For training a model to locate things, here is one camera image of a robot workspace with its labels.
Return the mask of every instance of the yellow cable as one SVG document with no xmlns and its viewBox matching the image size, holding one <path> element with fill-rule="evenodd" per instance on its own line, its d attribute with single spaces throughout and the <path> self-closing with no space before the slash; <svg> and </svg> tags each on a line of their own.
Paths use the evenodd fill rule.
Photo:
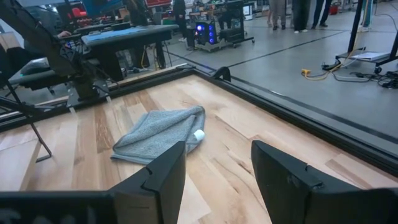
<svg viewBox="0 0 398 224">
<path fill-rule="evenodd" d="M 365 10 L 364 10 L 365 12 L 364 12 L 364 15 L 363 15 L 363 18 L 364 18 L 364 19 L 366 19 L 366 13 L 368 12 L 368 4 L 369 4 L 369 0 L 366 0 Z M 355 51 L 356 44 L 358 43 L 358 42 L 357 42 L 357 39 L 358 39 L 358 35 L 355 37 L 353 50 L 352 50 L 352 51 L 348 54 L 348 56 L 344 59 L 343 63 L 340 63 L 340 64 L 337 65 L 336 67 L 332 68 L 330 71 L 326 71 L 326 72 L 323 74 L 323 76 L 320 77 L 320 78 L 311 78 L 311 77 L 308 77 L 308 76 L 307 76 L 307 73 L 304 75 L 304 77 L 305 77 L 307 80 L 312 80 L 312 81 L 320 81 L 320 80 L 326 79 L 326 78 L 328 77 L 329 74 L 331 74 L 331 73 L 337 71 L 337 70 L 338 70 L 341 66 L 343 66 L 343 64 L 352 56 L 352 54 L 353 54 L 354 51 Z"/>
</svg>

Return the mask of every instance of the gray concrete floor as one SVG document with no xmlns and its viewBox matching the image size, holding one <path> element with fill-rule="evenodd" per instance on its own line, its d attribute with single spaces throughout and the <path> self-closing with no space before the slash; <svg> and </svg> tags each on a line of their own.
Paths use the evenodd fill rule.
<svg viewBox="0 0 398 224">
<path fill-rule="evenodd" d="M 398 9 L 398 1 L 392 2 Z M 378 5 L 376 14 L 389 14 L 398 19 L 398 10 L 391 4 Z M 347 51 L 354 12 L 330 16 L 327 29 L 310 30 L 294 34 L 292 29 L 272 31 L 265 17 L 245 22 L 251 41 L 243 42 L 236 49 L 226 48 L 208 53 L 200 50 L 188 51 L 178 42 L 179 36 L 170 40 L 168 50 L 173 65 L 190 63 L 204 72 L 214 72 L 227 66 L 231 70 L 233 83 L 251 92 L 275 101 L 299 113 L 310 116 L 335 129 L 395 153 L 398 144 L 398 90 L 388 90 L 376 82 L 345 83 L 336 81 L 331 75 L 322 81 L 306 80 L 301 69 L 321 74 L 323 62 L 334 63 L 335 55 Z M 357 47 L 367 50 L 389 52 L 396 34 L 391 18 L 374 16 L 371 32 L 360 34 Z M 398 70 L 397 62 L 382 66 L 383 72 Z M 374 65 L 354 62 L 348 68 L 335 72 L 350 76 L 350 72 L 372 73 Z M 55 87 L 56 96 L 48 90 L 18 89 L 19 96 L 36 103 L 62 96 L 63 85 Z"/>
</svg>

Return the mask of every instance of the table leg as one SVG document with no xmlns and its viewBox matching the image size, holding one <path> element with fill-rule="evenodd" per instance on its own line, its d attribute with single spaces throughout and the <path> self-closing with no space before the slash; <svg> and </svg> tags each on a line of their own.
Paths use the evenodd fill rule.
<svg viewBox="0 0 398 224">
<path fill-rule="evenodd" d="M 161 42 L 156 42 L 156 56 L 160 69 L 166 68 L 166 61 L 164 59 L 163 47 Z"/>
<path fill-rule="evenodd" d="M 119 60 L 115 52 L 106 49 L 96 49 L 94 56 L 99 60 L 99 64 L 103 70 L 114 80 L 121 81 L 124 79 L 120 69 Z"/>
</svg>

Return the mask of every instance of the black tripod leg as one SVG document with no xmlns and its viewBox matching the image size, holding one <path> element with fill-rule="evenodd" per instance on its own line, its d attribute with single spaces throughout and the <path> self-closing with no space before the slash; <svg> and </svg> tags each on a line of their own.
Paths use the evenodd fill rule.
<svg viewBox="0 0 398 224">
<path fill-rule="evenodd" d="M 46 159 L 51 158 L 51 157 L 52 157 L 52 152 L 51 152 L 51 150 L 49 149 L 49 147 L 47 146 L 47 144 L 44 142 L 44 140 L 42 139 L 42 137 L 41 137 L 39 131 L 37 130 L 37 128 L 36 128 L 36 126 L 35 126 L 35 124 L 34 124 L 34 123 L 31 123 L 30 126 L 32 127 L 32 129 L 33 129 L 33 131 L 35 132 L 35 134 L 36 134 L 37 138 L 39 139 L 40 143 L 43 145 L 44 149 L 45 149 L 45 150 L 47 151 L 47 153 L 48 153 L 48 155 L 46 155 L 46 156 L 42 156 L 42 157 L 40 157 L 40 158 L 37 158 L 37 159 L 36 159 L 36 162 L 41 162 L 41 161 L 43 161 L 43 160 L 46 160 Z"/>
<path fill-rule="evenodd" d="M 21 100 L 19 99 L 19 97 L 17 96 L 17 93 L 15 92 L 15 89 L 13 89 L 12 85 L 9 83 L 8 80 L 6 80 L 5 78 L 3 78 L 3 81 L 6 83 L 8 89 L 10 90 L 10 93 L 12 94 L 12 96 L 15 98 L 15 100 L 17 101 L 18 104 L 22 104 Z M 21 111 L 21 113 L 26 117 L 26 119 L 30 120 L 29 115 L 25 112 L 25 111 Z M 44 149 L 48 152 L 47 156 L 43 156 L 40 157 L 38 159 L 36 159 L 36 162 L 40 162 L 43 160 L 46 160 L 48 158 L 51 158 L 52 153 L 51 150 L 49 149 L 49 147 L 46 145 L 46 143 L 44 142 L 44 140 L 42 139 L 39 131 L 37 130 L 35 124 L 33 122 L 29 122 L 30 126 L 32 127 L 33 131 L 35 132 L 37 138 L 39 139 L 40 143 L 44 146 Z"/>
</svg>

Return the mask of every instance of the floor line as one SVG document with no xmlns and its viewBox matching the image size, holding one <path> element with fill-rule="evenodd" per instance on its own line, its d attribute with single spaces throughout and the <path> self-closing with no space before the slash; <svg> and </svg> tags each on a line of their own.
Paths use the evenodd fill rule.
<svg viewBox="0 0 398 224">
<path fill-rule="evenodd" d="M 346 32 L 346 31 L 341 31 L 341 32 L 338 32 L 338 33 L 335 33 L 335 34 L 331 34 L 331 35 L 325 36 L 325 37 L 320 37 L 320 38 L 315 39 L 315 40 L 311 40 L 311 41 L 308 41 L 308 42 L 304 42 L 304 43 L 301 43 L 301 44 L 297 44 L 297 45 L 294 45 L 294 46 L 291 46 L 291 47 L 288 47 L 288 48 L 285 48 L 285 49 L 277 50 L 277 51 L 271 52 L 271 53 L 269 53 L 269 54 L 261 55 L 261 56 L 258 56 L 258 57 L 255 57 L 255 58 L 252 58 L 252 59 L 249 59 L 249 60 L 245 60 L 245 61 L 243 61 L 243 62 L 238 62 L 238 63 L 232 64 L 232 65 L 229 65 L 229 66 L 227 66 L 227 67 L 228 67 L 228 68 L 231 68 L 231 67 L 233 67 L 233 66 L 241 65 L 241 64 L 243 64 L 243 63 L 251 62 L 251 61 L 257 60 L 257 59 L 259 59 L 259 58 L 263 58 L 263 57 L 266 57 L 266 56 L 270 56 L 270 55 L 273 55 L 273 54 L 277 54 L 277 53 L 283 52 L 283 51 L 285 51 L 285 50 L 290 50 L 290 49 L 293 49 L 293 48 L 295 48 L 295 47 L 300 47 L 300 46 L 303 46 L 303 45 L 305 45 L 305 44 L 313 43 L 313 42 L 318 41 L 318 40 L 323 40 L 323 39 L 326 39 L 326 38 L 329 38 L 329 37 L 333 37 L 334 35 L 342 34 L 342 33 L 344 33 L 344 32 Z"/>
<path fill-rule="evenodd" d="M 179 56 L 179 55 L 177 55 L 177 54 L 175 54 L 175 53 L 168 52 L 168 51 L 166 51 L 166 50 L 164 50 L 164 52 L 169 53 L 170 55 L 179 57 L 179 58 L 181 58 L 181 59 L 184 59 L 184 60 L 186 60 L 186 61 L 189 61 L 189 62 L 191 62 L 191 63 L 194 63 L 195 65 L 202 66 L 203 68 L 207 68 L 207 69 L 209 69 L 209 70 L 212 71 L 212 72 L 216 71 L 215 68 L 211 68 L 211 67 L 209 67 L 209 66 L 207 66 L 207 65 L 201 64 L 201 63 L 196 62 L 196 61 L 193 61 L 193 60 L 190 60 L 190 59 L 188 59 L 188 58 L 186 58 L 186 57 Z"/>
<path fill-rule="evenodd" d="M 250 27 L 250 28 L 271 28 L 267 26 L 245 26 L 245 27 Z M 351 29 L 316 29 L 320 31 L 351 31 Z M 396 31 L 376 31 L 376 30 L 369 30 L 370 33 L 381 33 L 381 34 L 396 34 Z"/>
<path fill-rule="evenodd" d="M 353 128 L 356 128 L 356 129 L 358 129 L 358 130 L 364 131 L 365 133 L 372 134 L 373 136 L 379 137 L 379 138 L 381 138 L 381 139 L 384 139 L 384 140 L 386 140 L 386 141 L 392 142 L 392 143 L 394 143 L 394 144 L 398 144 L 398 138 L 396 138 L 396 137 L 394 137 L 394 136 L 391 136 L 391 135 L 389 135 L 389 134 L 382 133 L 382 132 L 380 132 L 380 131 L 377 131 L 377 130 L 375 130 L 375 129 L 373 129 L 373 128 L 369 128 L 369 127 L 367 127 L 367 126 L 363 126 L 362 124 L 355 123 L 354 121 L 350 121 L 350 120 L 348 120 L 348 119 L 346 119 L 346 118 L 342 118 L 341 116 L 337 116 L 337 115 L 335 115 L 335 114 L 332 114 L 332 113 L 330 113 L 330 112 L 327 112 L 327 111 L 322 110 L 322 109 L 320 109 L 320 108 L 317 108 L 317 107 L 315 107 L 315 106 L 308 105 L 308 104 L 306 104 L 306 103 L 303 103 L 303 102 L 301 102 L 301 101 L 299 101 L 299 100 L 295 100 L 295 99 L 290 98 L 290 97 L 288 97 L 288 96 L 284 96 L 284 95 L 280 95 L 280 94 L 274 93 L 273 91 L 268 90 L 267 88 L 264 88 L 264 87 L 262 87 L 262 86 L 253 84 L 253 83 L 251 83 L 251 82 L 248 82 L 248 81 L 246 81 L 246 80 L 240 79 L 240 78 L 238 78 L 238 77 L 231 76 L 231 78 L 232 78 L 233 80 L 236 80 L 236 81 L 238 81 L 238 82 L 241 82 L 241 83 L 246 84 L 246 85 L 248 85 L 248 86 L 251 86 L 251 87 L 253 87 L 253 88 L 256 88 L 256 89 L 258 89 L 258 90 L 261 90 L 261 91 L 263 91 L 263 92 L 270 93 L 270 94 L 272 94 L 272 95 L 274 95 L 274 96 L 277 96 L 277 97 L 279 97 L 279 98 L 281 98 L 281 99 L 284 99 L 284 100 L 286 100 L 286 101 L 289 101 L 289 102 L 291 102 L 291 103 L 293 103 L 293 104 L 295 104 L 295 105 L 297 105 L 297 106 L 301 106 L 301 107 L 306 108 L 306 109 L 308 109 L 308 110 L 310 110 L 310 111 L 314 111 L 314 112 L 316 112 L 316 113 L 318 113 L 318 114 L 321 114 L 321 115 L 323 115 L 323 116 L 326 116 L 327 118 L 331 118 L 331 119 L 333 119 L 333 120 L 335 120 L 335 121 L 341 122 L 341 123 L 343 123 L 343 124 L 346 124 L 346 125 L 348 125 L 348 126 L 351 126 L 351 127 L 353 127 Z"/>
</svg>

